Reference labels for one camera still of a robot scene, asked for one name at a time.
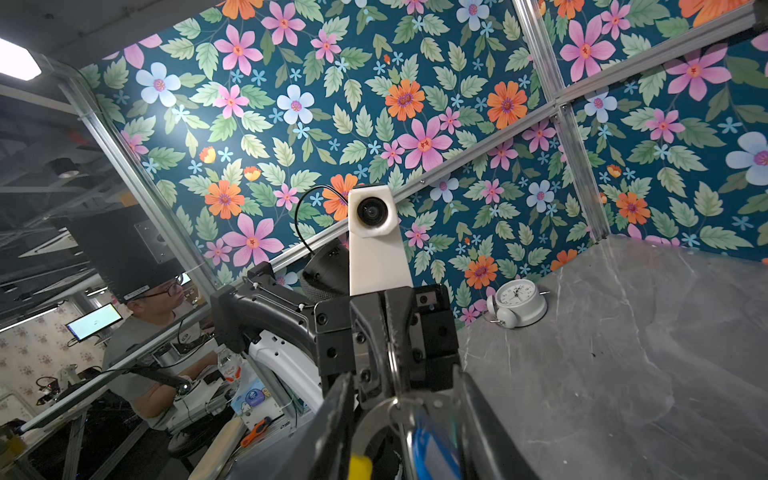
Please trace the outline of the key with blue tag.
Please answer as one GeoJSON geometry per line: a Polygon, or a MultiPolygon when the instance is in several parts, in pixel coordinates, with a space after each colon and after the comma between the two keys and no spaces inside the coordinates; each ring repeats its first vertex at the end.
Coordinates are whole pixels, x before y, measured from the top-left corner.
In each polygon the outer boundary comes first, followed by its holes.
{"type": "Polygon", "coordinates": [[[456,422],[446,403],[418,408],[410,414],[413,458],[418,479],[461,478],[456,422]]]}

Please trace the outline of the large grey perforated keyring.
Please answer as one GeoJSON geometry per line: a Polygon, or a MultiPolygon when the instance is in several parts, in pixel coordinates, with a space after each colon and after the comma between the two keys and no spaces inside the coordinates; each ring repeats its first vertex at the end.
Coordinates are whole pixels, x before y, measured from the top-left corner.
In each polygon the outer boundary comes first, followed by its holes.
{"type": "Polygon", "coordinates": [[[452,400],[443,393],[416,391],[382,401],[366,414],[351,443],[350,479],[373,479],[376,464],[394,465],[396,479],[418,479],[413,458],[410,414],[418,408],[446,403],[457,418],[452,400]]]}

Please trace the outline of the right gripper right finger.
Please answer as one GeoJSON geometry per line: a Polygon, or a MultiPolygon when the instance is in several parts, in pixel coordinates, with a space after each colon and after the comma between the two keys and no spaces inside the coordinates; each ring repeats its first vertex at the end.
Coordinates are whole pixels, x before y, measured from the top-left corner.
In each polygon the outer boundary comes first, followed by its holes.
{"type": "Polygon", "coordinates": [[[458,366],[452,401],[462,479],[539,479],[474,379],[458,366]]]}

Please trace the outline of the white alarm clock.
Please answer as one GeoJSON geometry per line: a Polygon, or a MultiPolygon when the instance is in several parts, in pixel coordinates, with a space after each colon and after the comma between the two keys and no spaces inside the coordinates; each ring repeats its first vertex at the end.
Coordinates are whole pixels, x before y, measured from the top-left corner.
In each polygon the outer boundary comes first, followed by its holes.
{"type": "Polygon", "coordinates": [[[487,308],[490,323],[513,330],[540,321],[547,313],[548,305],[533,281],[517,279],[507,282],[489,295],[487,308]]]}

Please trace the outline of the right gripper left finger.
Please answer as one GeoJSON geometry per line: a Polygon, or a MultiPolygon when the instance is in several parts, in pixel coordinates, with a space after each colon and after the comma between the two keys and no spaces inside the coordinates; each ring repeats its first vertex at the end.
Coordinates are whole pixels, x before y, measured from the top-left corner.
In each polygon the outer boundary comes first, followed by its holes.
{"type": "Polygon", "coordinates": [[[289,455],[278,480],[347,479],[355,427],[353,375],[340,375],[307,432],[289,455]]]}

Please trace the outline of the orange handled tool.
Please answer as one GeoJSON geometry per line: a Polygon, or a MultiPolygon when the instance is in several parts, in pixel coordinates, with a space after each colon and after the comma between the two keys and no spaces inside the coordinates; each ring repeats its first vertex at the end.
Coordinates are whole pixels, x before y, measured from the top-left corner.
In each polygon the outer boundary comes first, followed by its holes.
{"type": "Polygon", "coordinates": [[[264,434],[269,429],[270,425],[272,424],[272,419],[270,417],[266,417],[263,420],[261,420],[259,423],[257,423],[253,429],[241,440],[240,446],[242,448],[249,447],[252,443],[256,442],[258,439],[264,436],[264,434]]]}

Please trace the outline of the seated person with glasses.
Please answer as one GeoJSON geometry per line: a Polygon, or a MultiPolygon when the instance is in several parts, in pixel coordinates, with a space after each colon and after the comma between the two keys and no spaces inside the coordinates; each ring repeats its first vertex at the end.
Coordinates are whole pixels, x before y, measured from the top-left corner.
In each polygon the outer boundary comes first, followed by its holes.
{"type": "MultiPolygon", "coordinates": [[[[131,315],[114,330],[107,343],[103,360],[106,370],[191,310],[177,277],[134,296],[126,306],[131,315]]],[[[115,377],[109,389],[127,401],[152,428],[161,423],[176,396],[174,388],[129,372],[115,377]]]]}

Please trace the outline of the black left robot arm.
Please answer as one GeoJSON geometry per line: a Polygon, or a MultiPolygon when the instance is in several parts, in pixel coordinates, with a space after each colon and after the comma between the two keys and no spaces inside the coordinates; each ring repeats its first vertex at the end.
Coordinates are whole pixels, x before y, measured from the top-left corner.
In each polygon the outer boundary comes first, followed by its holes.
{"type": "Polygon", "coordinates": [[[405,260],[373,260],[353,274],[339,241],[311,254],[303,290],[279,284],[268,262],[211,298],[219,343],[270,369],[313,411],[343,374],[364,409],[400,392],[444,392],[459,367],[443,285],[415,287],[405,260]]]}

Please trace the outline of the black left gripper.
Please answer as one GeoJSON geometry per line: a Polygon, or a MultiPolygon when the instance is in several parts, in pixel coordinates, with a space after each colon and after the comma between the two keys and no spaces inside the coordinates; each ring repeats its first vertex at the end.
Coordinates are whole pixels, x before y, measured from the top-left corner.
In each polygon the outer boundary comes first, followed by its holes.
{"type": "Polygon", "coordinates": [[[460,360],[445,286],[339,297],[319,303],[315,313],[324,394],[344,373],[353,375],[362,405],[377,405],[411,390],[452,388],[453,369],[460,360]]]}

